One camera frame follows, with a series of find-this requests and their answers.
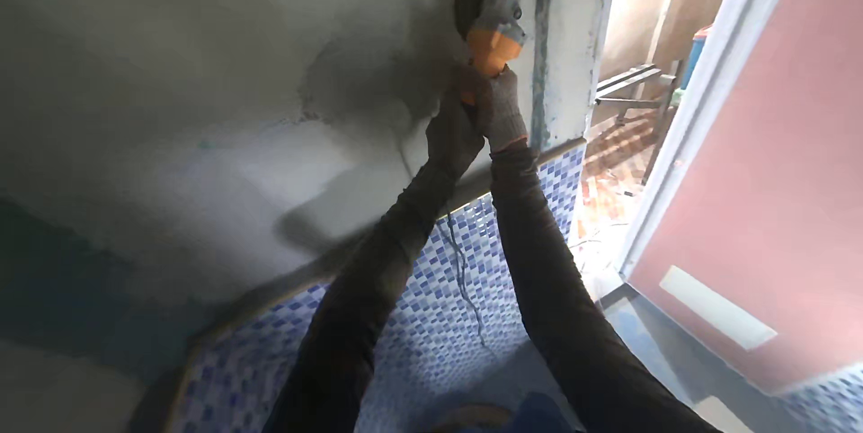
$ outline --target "blue mosaic tile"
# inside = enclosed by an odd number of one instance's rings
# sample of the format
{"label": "blue mosaic tile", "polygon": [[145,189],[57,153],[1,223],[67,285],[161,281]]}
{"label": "blue mosaic tile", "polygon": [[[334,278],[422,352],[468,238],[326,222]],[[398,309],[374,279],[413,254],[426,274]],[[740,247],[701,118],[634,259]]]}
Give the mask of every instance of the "blue mosaic tile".
{"label": "blue mosaic tile", "polygon": [[[565,237],[582,158],[579,148],[539,169],[549,207]],[[466,288],[480,309],[487,347],[481,345],[476,317],[459,293],[449,228],[445,218],[440,219],[374,350],[374,380],[362,400],[357,431],[406,430],[433,399],[469,389],[527,340],[491,196],[470,202],[452,218],[456,241],[468,261]],[[326,290],[326,285],[312,286],[201,347],[189,363],[168,430],[261,431]]]}
{"label": "blue mosaic tile", "polygon": [[780,397],[782,405],[818,433],[863,433],[863,364]]}

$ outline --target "plastered wall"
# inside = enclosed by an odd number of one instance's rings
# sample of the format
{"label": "plastered wall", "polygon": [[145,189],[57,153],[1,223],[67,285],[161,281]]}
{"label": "plastered wall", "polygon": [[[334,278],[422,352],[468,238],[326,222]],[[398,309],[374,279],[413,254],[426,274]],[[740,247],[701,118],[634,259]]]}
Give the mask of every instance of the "plastered wall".
{"label": "plastered wall", "polygon": [[[529,120],[536,10],[522,2],[512,69]],[[134,262],[116,286],[142,300],[229,300],[374,222],[425,161],[427,118],[465,57],[451,4],[0,0],[3,196]],[[602,19],[597,0],[568,6]],[[585,101],[595,59],[569,73]]]}

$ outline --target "hand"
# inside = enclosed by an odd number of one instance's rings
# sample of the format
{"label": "hand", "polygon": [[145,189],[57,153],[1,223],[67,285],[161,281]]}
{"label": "hand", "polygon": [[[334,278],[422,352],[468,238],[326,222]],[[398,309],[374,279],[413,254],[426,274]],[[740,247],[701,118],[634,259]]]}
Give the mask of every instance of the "hand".
{"label": "hand", "polygon": [[474,95],[476,127],[489,139],[491,152],[500,152],[515,142],[527,140],[525,120],[519,111],[518,77],[509,66],[493,78],[472,67],[459,70],[459,89]]}
{"label": "hand", "polygon": [[453,85],[440,101],[440,111],[426,128],[429,163],[458,180],[476,159],[484,145],[482,135],[470,124],[462,107],[458,85]]}

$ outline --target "gray knit glove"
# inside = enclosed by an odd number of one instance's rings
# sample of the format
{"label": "gray knit glove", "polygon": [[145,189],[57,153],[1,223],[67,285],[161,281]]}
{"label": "gray knit glove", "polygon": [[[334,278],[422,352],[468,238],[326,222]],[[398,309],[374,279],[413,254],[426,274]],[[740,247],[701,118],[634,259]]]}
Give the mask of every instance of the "gray knit glove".
{"label": "gray knit glove", "polygon": [[497,77],[488,78],[473,68],[462,77],[463,91],[474,94],[476,126],[489,139],[491,152],[500,152],[510,144],[527,138],[525,120],[519,111],[518,77],[504,67]]}

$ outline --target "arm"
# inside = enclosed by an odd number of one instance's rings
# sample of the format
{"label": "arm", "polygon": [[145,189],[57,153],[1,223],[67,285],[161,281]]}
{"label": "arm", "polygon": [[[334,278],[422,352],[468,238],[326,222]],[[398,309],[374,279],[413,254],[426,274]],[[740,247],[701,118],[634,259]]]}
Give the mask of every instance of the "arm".
{"label": "arm", "polygon": [[453,92],[426,136],[429,162],[329,286],[265,431],[354,430],[374,375],[374,344],[456,181],[483,144]]}
{"label": "arm", "polygon": [[[528,335],[589,431],[716,431],[647,371],[590,299],[539,186],[508,74],[496,84],[508,86],[504,97],[514,112],[505,123],[494,124],[498,114],[483,118],[491,122],[484,128],[492,133],[498,228]],[[497,100],[491,109],[502,107],[507,103]]]}

